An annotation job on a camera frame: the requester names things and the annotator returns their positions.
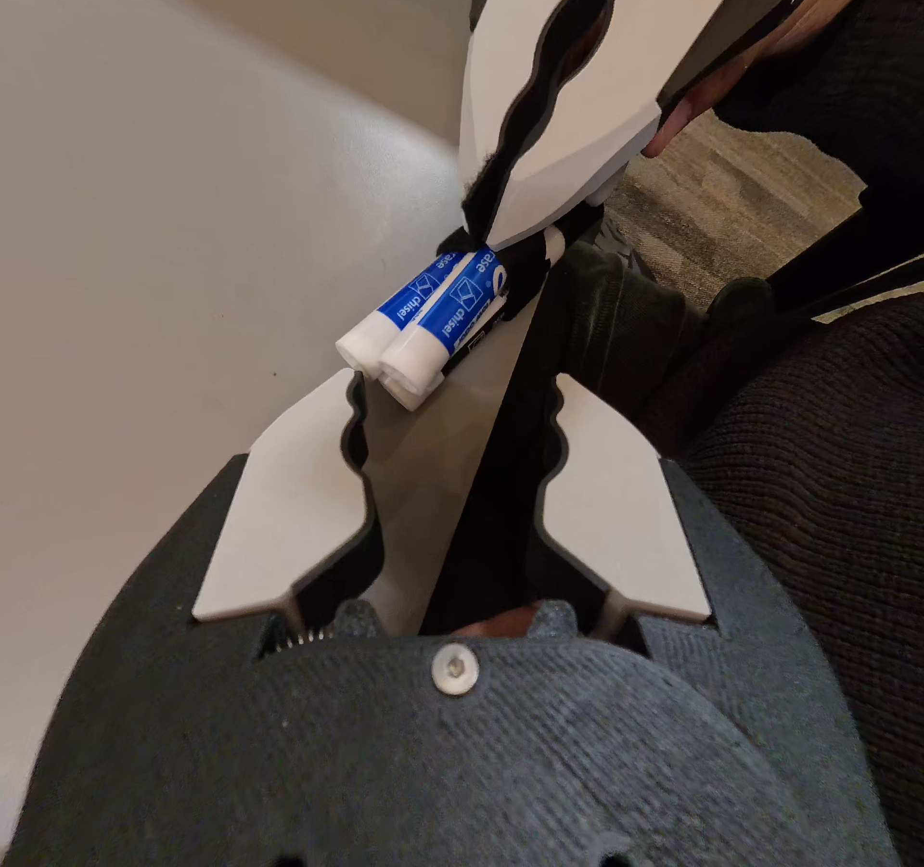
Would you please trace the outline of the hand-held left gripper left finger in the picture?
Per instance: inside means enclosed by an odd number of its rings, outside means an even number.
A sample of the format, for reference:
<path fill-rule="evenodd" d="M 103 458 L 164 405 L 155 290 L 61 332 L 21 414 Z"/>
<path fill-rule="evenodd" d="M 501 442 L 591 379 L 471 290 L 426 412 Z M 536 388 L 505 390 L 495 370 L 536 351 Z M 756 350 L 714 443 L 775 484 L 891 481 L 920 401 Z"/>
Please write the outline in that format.
<path fill-rule="evenodd" d="M 192 614 L 211 622 L 276 612 L 321 628 L 384 565 L 368 457 L 364 379 L 335 373 L 252 445 Z"/>

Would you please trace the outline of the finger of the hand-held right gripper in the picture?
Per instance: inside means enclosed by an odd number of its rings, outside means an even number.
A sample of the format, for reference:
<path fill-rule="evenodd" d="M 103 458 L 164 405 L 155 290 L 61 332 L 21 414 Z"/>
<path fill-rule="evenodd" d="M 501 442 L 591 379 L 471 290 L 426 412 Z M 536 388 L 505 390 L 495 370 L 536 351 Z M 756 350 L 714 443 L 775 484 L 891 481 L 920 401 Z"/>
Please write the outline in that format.
<path fill-rule="evenodd" d="M 512 319 L 537 294 L 548 271 L 545 234 L 575 211 L 584 226 L 590 198 L 610 183 L 659 129 L 657 98 L 722 0 L 613 0 L 606 25 L 596 24 L 571 56 L 583 60 L 558 94 L 550 123 L 526 154 L 526 173 L 582 181 L 577 201 L 537 232 L 472 232 L 504 265 L 503 316 Z"/>
<path fill-rule="evenodd" d="M 472 0 L 458 168 L 470 232 L 538 232 L 577 201 L 582 181 L 526 173 L 558 94 L 583 65 L 571 53 L 605 26 L 613 0 Z"/>

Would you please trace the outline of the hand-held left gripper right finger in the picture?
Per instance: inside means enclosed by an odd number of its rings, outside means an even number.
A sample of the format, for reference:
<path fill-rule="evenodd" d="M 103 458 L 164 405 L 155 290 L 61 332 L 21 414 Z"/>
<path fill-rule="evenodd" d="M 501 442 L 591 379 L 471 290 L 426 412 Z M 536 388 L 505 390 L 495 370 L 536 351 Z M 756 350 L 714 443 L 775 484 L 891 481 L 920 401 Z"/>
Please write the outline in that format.
<path fill-rule="evenodd" d="M 551 466 L 534 509 L 534 587 L 578 629 L 612 641 L 629 616 L 699 625 L 712 615 L 656 448 L 567 374 L 555 377 Z"/>

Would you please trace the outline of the blue dry erase marker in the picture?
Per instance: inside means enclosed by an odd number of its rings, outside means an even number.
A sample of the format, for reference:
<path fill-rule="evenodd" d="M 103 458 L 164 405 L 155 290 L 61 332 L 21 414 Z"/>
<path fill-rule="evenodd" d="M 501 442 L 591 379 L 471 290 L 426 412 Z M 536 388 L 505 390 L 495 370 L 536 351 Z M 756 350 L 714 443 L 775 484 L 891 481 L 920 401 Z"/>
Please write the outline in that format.
<path fill-rule="evenodd" d="M 508 277 L 488 246 L 464 255 L 445 284 L 381 357 L 384 382 L 424 398 L 483 317 L 505 303 Z"/>
<path fill-rule="evenodd" d="M 376 380 L 382 373 L 381 359 L 386 349 L 447 281 L 464 256 L 464 252 L 438 255 L 409 283 L 348 330 L 335 342 L 346 363 L 366 379 Z"/>

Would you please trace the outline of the black dry erase marker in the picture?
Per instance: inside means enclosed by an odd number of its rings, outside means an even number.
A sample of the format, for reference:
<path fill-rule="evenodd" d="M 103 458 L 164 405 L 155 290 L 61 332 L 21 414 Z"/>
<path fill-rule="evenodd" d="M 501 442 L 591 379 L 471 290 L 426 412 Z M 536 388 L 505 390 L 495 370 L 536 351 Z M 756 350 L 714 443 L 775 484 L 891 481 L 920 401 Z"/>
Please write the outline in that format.
<path fill-rule="evenodd" d="M 416 411 L 502 316 L 504 295 L 467 309 L 451 291 L 402 330 L 386 349 L 379 384 Z"/>

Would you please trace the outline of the person's right forearm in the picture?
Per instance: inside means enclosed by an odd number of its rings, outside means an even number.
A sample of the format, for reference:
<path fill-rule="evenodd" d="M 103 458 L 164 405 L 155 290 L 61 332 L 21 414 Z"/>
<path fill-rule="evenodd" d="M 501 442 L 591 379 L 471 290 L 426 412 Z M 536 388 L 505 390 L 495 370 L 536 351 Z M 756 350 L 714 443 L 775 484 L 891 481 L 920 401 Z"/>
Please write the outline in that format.
<path fill-rule="evenodd" d="M 923 0 L 853 0 L 714 111 L 737 129 L 803 136 L 872 190 L 922 193 Z"/>

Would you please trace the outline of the person's right hand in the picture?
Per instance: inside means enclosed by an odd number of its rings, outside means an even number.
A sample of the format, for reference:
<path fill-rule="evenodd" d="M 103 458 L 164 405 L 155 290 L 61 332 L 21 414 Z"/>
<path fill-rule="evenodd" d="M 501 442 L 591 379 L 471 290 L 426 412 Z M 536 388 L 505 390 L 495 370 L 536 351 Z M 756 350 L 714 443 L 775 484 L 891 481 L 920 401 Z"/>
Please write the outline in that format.
<path fill-rule="evenodd" d="M 768 58 L 798 51 L 826 28 L 852 0 L 796 0 L 787 17 L 762 37 L 717 66 L 687 89 L 642 149 L 644 157 L 658 157 L 670 142 L 704 112 L 721 101 L 751 66 Z"/>

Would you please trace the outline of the person's dark green pants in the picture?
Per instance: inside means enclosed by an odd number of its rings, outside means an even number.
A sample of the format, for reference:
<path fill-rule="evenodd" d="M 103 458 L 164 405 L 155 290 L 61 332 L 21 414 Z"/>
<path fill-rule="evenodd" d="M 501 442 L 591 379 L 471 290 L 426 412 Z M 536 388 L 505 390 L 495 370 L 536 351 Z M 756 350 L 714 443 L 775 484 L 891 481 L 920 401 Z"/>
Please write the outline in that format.
<path fill-rule="evenodd" d="M 764 281 L 734 280 L 700 311 L 655 281 L 609 217 L 568 256 L 564 350 L 552 370 L 614 407 L 664 456 L 680 457 L 786 345 Z"/>

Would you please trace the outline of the person's black sweater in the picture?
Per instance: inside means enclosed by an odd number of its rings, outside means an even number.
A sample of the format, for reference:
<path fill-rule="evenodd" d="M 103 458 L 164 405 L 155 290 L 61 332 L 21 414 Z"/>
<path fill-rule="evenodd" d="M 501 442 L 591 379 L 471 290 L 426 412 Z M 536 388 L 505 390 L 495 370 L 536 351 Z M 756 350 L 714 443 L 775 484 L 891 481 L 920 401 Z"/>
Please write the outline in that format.
<path fill-rule="evenodd" d="M 923 856 L 923 301 L 703 342 L 636 413 L 831 662 L 904 865 Z"/>

